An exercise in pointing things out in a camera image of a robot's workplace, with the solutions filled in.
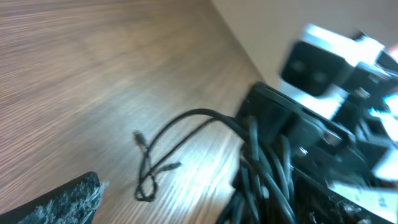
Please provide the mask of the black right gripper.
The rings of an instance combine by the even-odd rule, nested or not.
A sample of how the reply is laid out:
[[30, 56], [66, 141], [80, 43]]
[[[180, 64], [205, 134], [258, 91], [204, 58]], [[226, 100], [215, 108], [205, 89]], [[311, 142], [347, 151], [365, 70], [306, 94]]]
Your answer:
[[376, 169], [397, 148], [388, 136], [354, 136], [263, 82], [236, 113], [257, 121], [259, 142], [290, 144], [298, 223], [397, 223], [397, 190]]

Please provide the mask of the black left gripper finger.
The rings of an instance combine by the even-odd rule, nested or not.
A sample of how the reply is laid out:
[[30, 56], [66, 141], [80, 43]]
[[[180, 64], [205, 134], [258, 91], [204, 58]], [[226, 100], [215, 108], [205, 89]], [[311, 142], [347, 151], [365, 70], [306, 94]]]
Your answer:
[[1, 214], [1, 223], [90, 224], [101, 205], [108, 182], [87, 172], [30, 202]]

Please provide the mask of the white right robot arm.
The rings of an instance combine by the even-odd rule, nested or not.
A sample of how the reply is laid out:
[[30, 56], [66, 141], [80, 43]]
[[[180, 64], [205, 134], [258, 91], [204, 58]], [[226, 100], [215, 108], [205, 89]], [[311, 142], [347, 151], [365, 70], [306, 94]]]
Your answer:
[[397, 143], [383, 115], [359, 99], [328, 119], [257, 83], [236, 119], [248, 138], [225, 220], [397, 222]]

